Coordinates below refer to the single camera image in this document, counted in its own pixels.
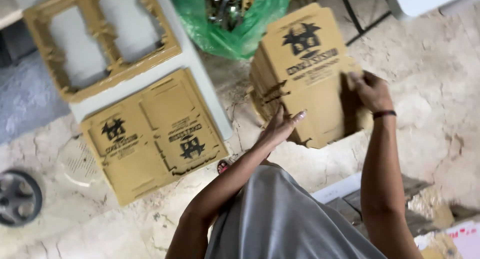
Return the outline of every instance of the plastic bag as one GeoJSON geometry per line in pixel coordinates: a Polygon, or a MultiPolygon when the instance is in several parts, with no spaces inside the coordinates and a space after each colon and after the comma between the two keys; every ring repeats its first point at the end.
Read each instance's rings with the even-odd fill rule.
{"type": "Polygon", "coordinates": [[[205,0],[172,0],[187,33],[203,51],[228,59],[253,56],[267,24],[285,15],[290,0],[254,0],[243,23],[229,32],[208,22],[205,0]]]}

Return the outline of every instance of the flattened cardboard box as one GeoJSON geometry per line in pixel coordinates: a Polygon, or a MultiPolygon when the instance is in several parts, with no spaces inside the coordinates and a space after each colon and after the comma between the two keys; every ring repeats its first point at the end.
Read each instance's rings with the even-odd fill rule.
{"type": "Polygon", "coordinates": [[[332,11],[318,4],[269,24],[250,72],[258,113],[269,120],[280,103],[293,115],[306,110],[289,139],[309,148],[370,127],[369,111],[341,74],[362,72],[346,52],[332,11]]]}
{"type": "Polygon", "coordinates": [[[165,30],[165,34],[157,42],[155,51],[135,62],[125,61],[115,44],[115,39],[118,37],[115,28],[105,19],[99,2],[100,0],[45,0],[23,11],[24,20],[54,85],[60,96],[67,102],[81,102],[182,52],[159,3],[156,0],[140,0],[147,11],[158,20],[159,25],[165,30]],[[65,59],[62,49],[56,46],[49,30],[52,18],[72,7],[78,7],[81,10],[90,35],[99,43],[109,62],[106,68],[108,76],[86,88],[72,85],[69,75],[64,69],[67,59],[65,59]]]}
{"type": "Polygon", "coordinates": [[[122,206],[228,155],[189,70],[81,123],[122,206]]]}

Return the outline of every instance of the bracelet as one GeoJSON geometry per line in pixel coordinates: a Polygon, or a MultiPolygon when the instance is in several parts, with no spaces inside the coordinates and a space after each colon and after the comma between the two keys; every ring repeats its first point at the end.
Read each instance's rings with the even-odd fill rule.
{"type": "Polygon", "coordinates": [[[382,116],[386,116],[386,115],[397,116],[397,113],[394,110],[380,111],[380,112],[373,113],[373,119],[379,118],[379,117],[382,117],[382,116]]]}

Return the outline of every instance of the person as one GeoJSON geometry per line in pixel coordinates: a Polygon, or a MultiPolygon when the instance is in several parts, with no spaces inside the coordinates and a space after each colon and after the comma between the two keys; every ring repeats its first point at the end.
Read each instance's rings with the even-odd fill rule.
{"type": "Polygon", "coordinates": [[[255,145],[189,203],[166,258],[422,259],[405,219],[396,115],[387,83],[366,71],[349,76],[374,117],[360,188],[369,240],[265,159],[305,116],[290,118],[280,106],[255,145]]]}

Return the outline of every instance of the gray t-shirt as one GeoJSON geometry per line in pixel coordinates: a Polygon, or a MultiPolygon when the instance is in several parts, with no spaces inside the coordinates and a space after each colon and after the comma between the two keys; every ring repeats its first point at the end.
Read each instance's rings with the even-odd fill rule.
{"type": "Polygon", "coordinates": [[[213,225],[205,259],[386,259],[277,164],[260,165],[213,225]]]}

